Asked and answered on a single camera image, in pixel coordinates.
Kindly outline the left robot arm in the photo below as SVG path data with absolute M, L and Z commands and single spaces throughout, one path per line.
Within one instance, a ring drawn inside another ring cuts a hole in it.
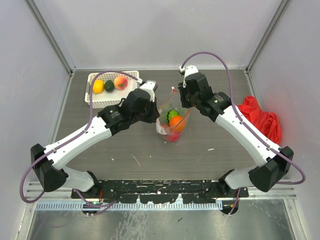
M 135 89 L 121 104 L 105 107 L 90 123 L 67 137 L 45 147 L 34 145 L 31 160 L 43 190 L 53 192 L 65 187 L 81 191 L 88 198 L 97 197 L 100 185 L 94 174 L 66 165 L 94 144 L 127 130 L 137 122 L 152 124 L 159 116 L 155 92 Z

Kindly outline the red apple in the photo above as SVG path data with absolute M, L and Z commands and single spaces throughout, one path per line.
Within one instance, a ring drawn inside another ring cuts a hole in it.
M 178 141 L 180 137 L 181 137 L 180 132 L 173 132 L 172 134 L 167 135 L 166 139 L 167 139 L 167 141 L 174 143 L 174 142 Z

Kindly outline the pink yellow peach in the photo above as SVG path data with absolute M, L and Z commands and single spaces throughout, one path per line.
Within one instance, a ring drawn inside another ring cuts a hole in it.
M 114 79 L 113 83 L 114 83 L 114 87 L 115 87 L 117 90 L 122 91 L 122 90 L 124 90 L 124 89 L 127 87 L 127 85 L 128 85 L 128 79 L 127 79 L 126 76 L 120 75 L 120 76 L 117 76 L 117 77 Z

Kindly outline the green toy watermelon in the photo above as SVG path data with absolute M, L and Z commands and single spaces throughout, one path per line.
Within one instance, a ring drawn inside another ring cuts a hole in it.
M 179 115 L 180 115 L 180 114 L 179 114 L 179 112 L 178 112 L 177 110 L 171 109 L 171 110 L 169 110 L 169 111 L 165 114 L 165 116 L 164 116 L 165 122 L 166 122 L 166 123 L 169 123 L 170 120 L 171 120 L 171 118 L 176 117 L 176 116 L 179 116 Z

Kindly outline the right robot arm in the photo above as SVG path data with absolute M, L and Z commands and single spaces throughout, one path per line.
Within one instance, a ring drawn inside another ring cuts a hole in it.
M 246 127 L 247 120 L 240 120 L 232 106 L 231 99 L 223 92 L 214 93 L 206 76 L 200 72 L 185 76 L 178 84 L 182 107 L 195 107 L 203 116 L 228 131 L 250 154 L 255 166 L 242 170 L 232 169 L 219 181 L 219 191 L 225 197 L 231 197 L 238 188 L 256 187 L 268 192 L 289 171 L 290 164 L 277 153 L 293 159 L 293 150 L 279 147 L 268 140 L 269 147 L 263 145 Z

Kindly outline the clear zip top bag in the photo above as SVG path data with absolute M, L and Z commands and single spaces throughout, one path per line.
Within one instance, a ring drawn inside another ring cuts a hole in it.
M 172 86 L 169 98 L 157 110 L 156 132 L 167 142 L 176 142 L 187 126 L 191 109 L 182 107 L 180 92 Z

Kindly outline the orange fruit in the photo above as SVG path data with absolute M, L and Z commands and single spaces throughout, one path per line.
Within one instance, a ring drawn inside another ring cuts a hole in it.
M 169 126 L 174 132 L 180 133 L 182 132 L 186 127 L 186 120 L 182 116 L 175 116 L 172 117 L 169 121 Z

